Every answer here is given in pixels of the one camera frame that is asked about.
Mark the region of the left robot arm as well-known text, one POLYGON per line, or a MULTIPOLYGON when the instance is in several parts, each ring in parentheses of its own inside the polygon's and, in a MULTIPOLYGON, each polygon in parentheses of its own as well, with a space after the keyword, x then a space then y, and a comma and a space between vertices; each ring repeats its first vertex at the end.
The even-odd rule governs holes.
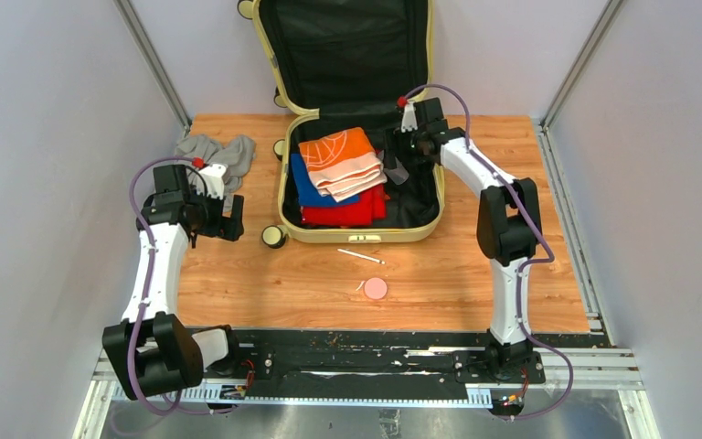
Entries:
POLYGON ((154 191, 145 201, 130 193, 139 235, 139 263, 121 321, 105 327, 102 346, 126 397, 149 397, 200 385, 207 372, 236 376, 243 353, 228 325, 191 331, 176 312, 179 276, 197 238, 237 241, 243 233, 244 199, 232 199, 225 215, 228 168, 199 157, 171 156, 139 170, 129 189, 151 173, 154 191))

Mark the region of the red shirt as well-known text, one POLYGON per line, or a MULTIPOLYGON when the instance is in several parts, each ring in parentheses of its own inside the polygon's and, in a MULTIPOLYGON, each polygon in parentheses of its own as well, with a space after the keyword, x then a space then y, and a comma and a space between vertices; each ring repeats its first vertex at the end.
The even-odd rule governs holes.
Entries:
POLYGON ((360 200, 353 205, 338 208, 303 208, 305 224, 327 227, 368 227, 387 216, 388 196, 383 185, 377 185, 358 194, 360 200))

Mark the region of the clear plastic cup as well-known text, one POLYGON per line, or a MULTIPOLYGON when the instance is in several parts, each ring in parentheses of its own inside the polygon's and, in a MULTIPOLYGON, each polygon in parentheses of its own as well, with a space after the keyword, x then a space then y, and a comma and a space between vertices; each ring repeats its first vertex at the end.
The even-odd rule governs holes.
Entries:
POLYGON ((397 158, 393 167, 384 167, 383 171, 388 180, 397 186, 404 184, 410 177, 409 171, 397 158))

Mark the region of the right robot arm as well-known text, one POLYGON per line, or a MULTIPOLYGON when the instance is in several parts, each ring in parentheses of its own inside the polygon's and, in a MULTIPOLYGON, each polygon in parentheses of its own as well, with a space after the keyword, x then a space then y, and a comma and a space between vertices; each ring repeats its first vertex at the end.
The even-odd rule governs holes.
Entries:
POLYGON ((505 172, 464 129, 450 127, 439 99, 400 97, 397 109, 395 153, 442 166, 478 198, 476 239, 490 263, 493 313, 482 357, 463 365, 484 367, 494 380, 509 381, 534 353, 527 299, 531 262, 542 237, 537 185, 505 172))

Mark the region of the orange white towel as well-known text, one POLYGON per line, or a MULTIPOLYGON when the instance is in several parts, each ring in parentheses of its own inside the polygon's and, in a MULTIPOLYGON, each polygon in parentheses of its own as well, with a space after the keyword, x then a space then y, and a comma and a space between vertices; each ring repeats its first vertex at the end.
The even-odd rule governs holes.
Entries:
POLYGON ((335 202, 388 181, 383 163, 361 127, 301 142, 298 148, 313 186, 335 202))

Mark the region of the blue cloth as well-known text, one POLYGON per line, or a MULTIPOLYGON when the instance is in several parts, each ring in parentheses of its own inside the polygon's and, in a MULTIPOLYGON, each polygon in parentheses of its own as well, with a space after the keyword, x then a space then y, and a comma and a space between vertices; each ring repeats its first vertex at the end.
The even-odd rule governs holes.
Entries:
POLYGON ((306 165, 299 153, 290 154, 290 168, 298 193, 299 205, 303 208, 338 208, 356 204, 360 197, 354 195, 343 201, 335 201, 331 196, 322 196, 311 182, 306 165))

